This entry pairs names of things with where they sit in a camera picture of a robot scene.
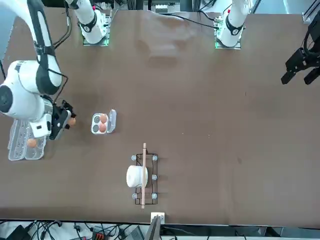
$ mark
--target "wooden stick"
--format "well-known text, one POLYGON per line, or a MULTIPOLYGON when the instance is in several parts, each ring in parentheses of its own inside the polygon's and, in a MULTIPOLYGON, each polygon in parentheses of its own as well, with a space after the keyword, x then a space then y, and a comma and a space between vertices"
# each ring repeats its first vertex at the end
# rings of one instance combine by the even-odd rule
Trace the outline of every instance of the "wooden stick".
POLYGON ((146 155, 147 155, 147 144, 143 144, 143 160, 142 160, 142 203, 141 208, 145 208, 146 199, 146 155))

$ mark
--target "clear plastic egg carton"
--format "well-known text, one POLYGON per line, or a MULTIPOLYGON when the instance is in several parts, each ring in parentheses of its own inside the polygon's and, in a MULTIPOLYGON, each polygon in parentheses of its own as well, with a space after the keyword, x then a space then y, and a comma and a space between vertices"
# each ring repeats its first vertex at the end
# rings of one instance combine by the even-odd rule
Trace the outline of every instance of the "clear plastic egg carton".
POLYGON ((95 113, 92 117, 91 122, 91 132, 95 135, 98 134, 110 134, 112 133, 116 128, 116 121, 117 121, 117 112, 114 109, 111 109, 109 112, 109 116, 105 113, 95 113), (100 116, 105 115, 106 116, 106 123, 102 123, 100 121, 100 116), (100 131, 100 125, 105 124, 105 131, 100 131))
POLYGON ((34 134, 27 120, 15 119, 10 129, 8 144, 8 159, 11 161, 38 160, 43 157, 46 137, 36 139, 36 147, 28 147, 28 139, 34 139, 34 134))

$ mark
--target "egg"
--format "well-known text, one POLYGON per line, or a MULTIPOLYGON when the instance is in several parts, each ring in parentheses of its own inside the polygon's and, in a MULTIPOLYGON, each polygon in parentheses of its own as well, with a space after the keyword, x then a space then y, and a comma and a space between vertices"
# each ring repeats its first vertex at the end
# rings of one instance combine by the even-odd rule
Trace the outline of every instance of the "egg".
POLYGON ((26 141, 26 144, 29 148, 35 148, 37 146, 37 140, 35 140, 34 138, 30 138, 28 139, 28 141, 26 141))
POLYGON ((74 117, 71 117, 67 123, 70 127, 72 127, 76 124, 76 119, 74 117))
POLYGON ((107 130, 107 126, 105 124, 103 124, 103 123, 100 123, 99 124, 99 131, 101 133, 104 133, 106 130, 107 130))
POLYGON ((101 114, 101 116, 100 116, 100 122, 102 122, 103 124, 105 124, 105 123, 107 122, 107 115, 101 114))

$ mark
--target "table surface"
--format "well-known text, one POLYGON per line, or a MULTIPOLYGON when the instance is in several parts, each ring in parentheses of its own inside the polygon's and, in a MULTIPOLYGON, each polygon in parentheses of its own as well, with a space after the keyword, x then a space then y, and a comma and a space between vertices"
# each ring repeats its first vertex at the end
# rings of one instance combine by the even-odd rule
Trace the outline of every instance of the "table surface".
MULTIPOLYGON (((65 16, 46 17, 57 40, 65 16)), ((74 27, 56 56, 77 124, 43 159, 11 162, 13 120, 0 117, 0 216, 149 222, 165 212, 176 224, 319 226, 320 83, 306 86, 305 72, 280 80, 307 25, 272 14, 245 25, 242 50, 215 49, 211 28, 147 11, 118 11, 108 47, 82 46, 74 27), (115 133, 93 135, 93 114, 111 108, 115 133), (144 210, 126 184, 143 143, 159 156, 158 204, 144 210)), ((34 58, 17 19, 4 66, 34 58)))

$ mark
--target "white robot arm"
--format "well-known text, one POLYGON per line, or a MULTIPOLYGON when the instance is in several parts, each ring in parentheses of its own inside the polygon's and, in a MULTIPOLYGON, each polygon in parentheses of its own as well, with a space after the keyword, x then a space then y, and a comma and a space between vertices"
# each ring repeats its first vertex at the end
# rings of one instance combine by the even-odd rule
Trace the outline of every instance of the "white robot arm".
POLYGON ((82 35, 90 44, 96 44, 106 36, 104 15, 93 10, 90 0, 65 0, 79 19, 82 35))
POLYGON ((231 48, 238 43, 249 11, 248 0, 232 0, 230 13, 223 14, 223 26, 218 36, 223 45, 231 48))
POLYGON ((0 111, 15 119, 28 120, 35 138, 49 136, 53 140, 75 115, 70 105, 64 102, 63 106, 57 106, 48 97, 60 88, 62 75, 43 4, 40 0, 0 0, 0 5, 8 7, 26 22, 37 54, 37 60, 10 64, 6 79, 0 85, 0 111))

